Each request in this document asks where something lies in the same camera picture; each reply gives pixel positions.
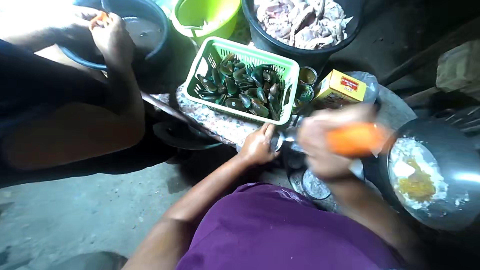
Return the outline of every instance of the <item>raw chicken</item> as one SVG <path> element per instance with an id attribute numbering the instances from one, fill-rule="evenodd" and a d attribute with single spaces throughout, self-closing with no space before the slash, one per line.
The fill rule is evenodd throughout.
<path id="1" fill-rule="evenodd" d="M 255 0 L 257 19 L 276 40 L 300 49 L 323 49 L 347 38 L 345 18 L 333 0 Z"/>

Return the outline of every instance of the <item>knorr box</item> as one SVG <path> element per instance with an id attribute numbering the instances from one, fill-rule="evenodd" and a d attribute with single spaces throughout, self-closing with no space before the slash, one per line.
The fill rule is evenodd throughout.
<path id="1" fill-rule="evenodd" d="M 362 102 L 367 85 L 337 70 L 332 70 L 317 86 L 315 102 L 337 109 L 342 105 Z"/>

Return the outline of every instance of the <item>flour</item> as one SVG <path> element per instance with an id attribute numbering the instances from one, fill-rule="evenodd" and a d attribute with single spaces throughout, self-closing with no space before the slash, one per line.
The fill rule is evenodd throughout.
<path id="1" fill-rule="evenodd" d="M 430 180 L 435 187 L 435 194 L 429 201 L 417 201 L 408 196 L 407 193 L 401 193 L 398 180 L 407 178 L 415 172 L 415 169 L 408 165 L 406 161 L 413 159 L 420 169 L 430 175 Z M 414 138 L 399 138 L 392 147 L 389 158 L 390 183 L 392 184 L 396 195 L 405 205 L 415 210 L 428 210 L 428 206 L 436 200 L 445 200 L 447 197 L 448 184 L 440 175 L 438 162 L 432 153 Z"/>

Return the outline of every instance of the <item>purple shirt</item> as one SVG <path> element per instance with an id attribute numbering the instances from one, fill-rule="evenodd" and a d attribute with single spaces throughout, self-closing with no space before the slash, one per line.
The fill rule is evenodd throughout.
<path id="1" fill-rule="evenodd" d="M 372 231 L 318 210 L 295 191 L 243 185 L 222 198 L 198 226 L 177 270 L 400 268 Z"/>

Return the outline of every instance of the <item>green plastic basket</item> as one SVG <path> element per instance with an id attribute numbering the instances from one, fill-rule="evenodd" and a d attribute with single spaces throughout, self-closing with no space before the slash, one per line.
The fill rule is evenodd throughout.
<path id="1" fill-rule="evenodd" d="M 279 121 L 202 100 L 195 92 L 195 90 L 198 91 L 199 89 L 203 88 L 196 75 L 200 74 L 202 76 L 209 77 L 211 75 L 212 68 L 215 68 L 217 63 L 220 63 L 220 61 L 231 52 L 235 53 L 235 57 L 241 62 L 244 62 L 246 65 L 273 64 L 279 78 L 285 80 L 285 91 L 290 89 L 290 95 L 286 104 L 286 95 L 283 94 L 282 96 L 282 109 L 280 112 Z M 209 37 L 203 42 L 202 47 L 200 47 L 197 56 L 193 60 L 192 67 L 190 68 L 190 72 L 188 73 L 186 81 L 186 96 L 188 99 L 206 105 L 212 110 L 223 111 L 257 122 L 270 122 L 276 125 L 283 125 L 289 121 L 292 113 L 293 102 L 297 92 L 299 72 L 300 67 L 294 60 L 267 51 L 259 50 L 254 47 L 248 47 L 227 39 Z"/>

